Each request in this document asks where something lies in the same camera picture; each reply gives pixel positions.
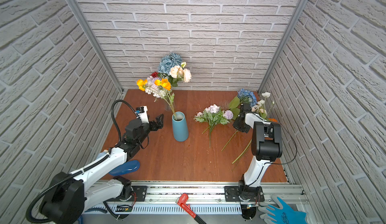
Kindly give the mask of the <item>clear ribbed glass vase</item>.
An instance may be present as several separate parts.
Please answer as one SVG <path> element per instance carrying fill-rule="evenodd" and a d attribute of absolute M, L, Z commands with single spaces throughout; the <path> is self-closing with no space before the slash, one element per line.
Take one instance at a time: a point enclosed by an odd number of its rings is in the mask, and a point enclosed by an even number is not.
<path fill-rule="evenodd" d="M 164 110 L 165 111 L 172 111 L 170 105 L 167 102 L 164 102 Z"/>

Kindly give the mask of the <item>teal ceramic vase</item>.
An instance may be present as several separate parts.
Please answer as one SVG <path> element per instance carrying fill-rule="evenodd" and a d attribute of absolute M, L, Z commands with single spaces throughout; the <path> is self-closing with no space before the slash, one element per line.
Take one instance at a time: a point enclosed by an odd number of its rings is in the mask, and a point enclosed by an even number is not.
<path fill-rule="evenodd" d="M 183 112 L 177 111 L 172 116 L 172 129 L 173 136 L 176 141 L 184 142 L 189 137 L 188 125 L 185 114 Z"/>

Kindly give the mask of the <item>blue hydrangea flower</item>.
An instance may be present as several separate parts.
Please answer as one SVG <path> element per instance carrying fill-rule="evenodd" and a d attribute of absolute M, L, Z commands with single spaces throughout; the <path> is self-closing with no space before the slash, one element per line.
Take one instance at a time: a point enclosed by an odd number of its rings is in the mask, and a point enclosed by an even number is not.
<path fill-rule="evenodd" d="M 237 92 L 237 96 L 234 97 L 228 104 L 228 109 L 233 113 L 233 120 L 237 118 L 243 107 L 252 108 L 257 104 L 257 98 L 252 91 L 242 88 Z"/>

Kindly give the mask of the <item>white green mixed bouquet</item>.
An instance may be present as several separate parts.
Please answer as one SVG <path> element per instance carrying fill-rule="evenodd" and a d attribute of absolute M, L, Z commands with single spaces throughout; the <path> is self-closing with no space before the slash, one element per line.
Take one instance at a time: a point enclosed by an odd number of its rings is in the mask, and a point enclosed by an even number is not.
<path fill-rule="evenodd" d="M 212 131 L 218 124 L 226 125 L 229 124 L 234 114 L 231 110 L 223 110 L 220 106 L 211 105 L 205 108 L 202 112 L 197 112 L 194 116 L 196 122 L 206 122 L 208 127 L 203 131 L 208 131 L 209 136 L 209 147 L 211 147 Z"/>

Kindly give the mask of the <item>pink lilac flower bouquet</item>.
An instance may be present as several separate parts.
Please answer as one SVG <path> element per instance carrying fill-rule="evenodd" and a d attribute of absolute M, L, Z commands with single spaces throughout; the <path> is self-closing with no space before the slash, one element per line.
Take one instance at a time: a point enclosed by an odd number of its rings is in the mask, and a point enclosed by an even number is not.
<path fill-rule="evenodd" d="M 158 86 L 155 84 L 157 80 L 161 80 L 159 77 L 149 76 L 147 78 L 147 83 L 145 84 L 145 92 L 149 95 L 153 95 L 156 98 L 165 98 L 166 91 L 162 86 Z"/>

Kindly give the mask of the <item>yellow orange poppy stem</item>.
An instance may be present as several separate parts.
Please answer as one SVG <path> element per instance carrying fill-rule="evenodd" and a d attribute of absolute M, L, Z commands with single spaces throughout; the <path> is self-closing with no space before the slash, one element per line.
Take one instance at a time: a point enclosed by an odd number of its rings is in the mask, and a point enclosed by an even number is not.
<path fill-rule="evenodd" d="M 138 86 L 138 88 L 141 90 L 141 91 L 144 91 L 145 92 L 145 84 L 147 83 L 147 80 L 142 80 L 142 79 L 139 79 L 137 80 L 136 84 Z M 175 111 L 175 107 L 173 105 L 174 103 L 174 98 L 175 98 L 175 94 L 172 92 L 171 90 L 171 83 L 169 82 L 168 79 L 166 78 L 162 78 L 161 80 L 157 80 L 155 82 L 156 85 L 158 86 L 162 86 L 164 88 L 164 90 L 166 91 L 166 97 L 165 98 L 161 98 L 163 99 L 165 102 L 167 102 L 171 109 L 172 109 L 172 112 L 173 114 L 176 113 Z"/>

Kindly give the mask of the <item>white small flower stem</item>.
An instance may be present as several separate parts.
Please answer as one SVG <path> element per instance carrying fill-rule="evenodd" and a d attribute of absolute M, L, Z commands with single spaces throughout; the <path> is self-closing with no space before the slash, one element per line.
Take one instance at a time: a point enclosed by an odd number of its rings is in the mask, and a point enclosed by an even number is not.
<path fill-rule="evenodd" d="M 252 107 L 252 112 L 257 113 L 261 118 L 265 120 L 268 119 L 268 116 L 275 105 L 274 101 L 269 101 L 270 96 L 270 92 L 262 93 L 262 99 Z"/>

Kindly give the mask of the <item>peach carnation stem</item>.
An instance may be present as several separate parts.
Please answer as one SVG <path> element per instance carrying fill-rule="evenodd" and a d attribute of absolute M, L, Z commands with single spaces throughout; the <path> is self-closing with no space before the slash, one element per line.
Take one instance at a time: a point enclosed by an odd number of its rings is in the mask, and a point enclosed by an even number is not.
<path fill-rule="evenodd" d="M 180 81 L 183 81 L 184 83 L 191 81 L 192 74 L 190 70 L 186 68 L 186 65 L 186 62 L 182 62 L 180 65 L 176 65 L 171 68 L 168 79 L 172 86 L 177 87 L 178 82 Z"/>

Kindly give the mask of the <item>pale blue rose bunch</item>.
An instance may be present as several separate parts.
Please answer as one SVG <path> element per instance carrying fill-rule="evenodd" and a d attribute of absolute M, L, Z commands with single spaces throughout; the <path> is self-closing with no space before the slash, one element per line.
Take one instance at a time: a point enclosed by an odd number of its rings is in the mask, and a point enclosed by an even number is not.
<path fill-rule="evenodd" d="M 163 57 L 158 66 L 158 73 L 170 74 L 170 70 L 174 66 L 181 66 L 183 62 L 182 57 L 176 53 L 170 53 L 169 55 Z"/>

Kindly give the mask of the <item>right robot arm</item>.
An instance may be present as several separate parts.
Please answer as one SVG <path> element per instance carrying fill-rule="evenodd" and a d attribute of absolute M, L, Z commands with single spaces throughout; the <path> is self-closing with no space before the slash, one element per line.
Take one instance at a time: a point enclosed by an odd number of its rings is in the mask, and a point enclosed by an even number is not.
<path fill-rule="evenodd" d="M 233 127 L 242 133 L 253 130 L 250 144 L 253 158 L 243 179 L 239 181 L 239 195 L 247 198 L 260 193 L 265 172 L 282 156 L 281 126 L 278 122 L 264 120 L 252 112 L 248 104 L 242 103 Z"/>

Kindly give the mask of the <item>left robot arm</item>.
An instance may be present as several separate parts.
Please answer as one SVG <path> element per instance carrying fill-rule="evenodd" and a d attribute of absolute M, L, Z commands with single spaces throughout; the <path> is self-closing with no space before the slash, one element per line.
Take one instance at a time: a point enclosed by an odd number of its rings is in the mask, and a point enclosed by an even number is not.
<path fill-rule="evenodd" d="M 72 224 L 85 211 L 113 198 L 128 200 L 133 196 L 131 181 L 116 176 L 100 186 L 94 184 L 113 169 L 129 162 L 148 138 L 151 131 L 163 128 L 164 115 L 154 121 L 145 123 L 141 118 L 134 119 L 126 126 L 125 137 L 102 157 L 71 173 L 60 172 L 55 175 L 50 186 L 36 198 L 41 200 L 39 213 L 46 218 L 36 220 L 32 216 L 32 208 L 37 202 L 31 203 L 26 218 L 32 223 L 54 222 L 56 224 Z"/>

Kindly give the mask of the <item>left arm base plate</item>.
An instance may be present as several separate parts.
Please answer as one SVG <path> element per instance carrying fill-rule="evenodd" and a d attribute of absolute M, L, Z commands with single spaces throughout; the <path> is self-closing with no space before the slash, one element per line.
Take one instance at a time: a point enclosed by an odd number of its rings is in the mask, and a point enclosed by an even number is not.
<path fill-rule="evenodd" d="M 130 195 L 121 195 L 116 198 L 111 198 L 108 201 L 128 201 L 128 202 L 134 202 L 134 199 L 136 199 L 136 202 L 144 202 L 147 194 L 147 186 L 131 186 Z"/>

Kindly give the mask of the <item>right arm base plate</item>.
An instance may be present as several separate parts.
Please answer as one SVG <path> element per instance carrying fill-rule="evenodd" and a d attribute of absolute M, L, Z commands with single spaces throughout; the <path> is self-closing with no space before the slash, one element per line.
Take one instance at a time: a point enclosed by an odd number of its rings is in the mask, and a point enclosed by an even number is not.
<path fill-rule="evenodd" d="M 263 202 L 265 197 L 261 187 L 225 186 L 226 202 Z"/>

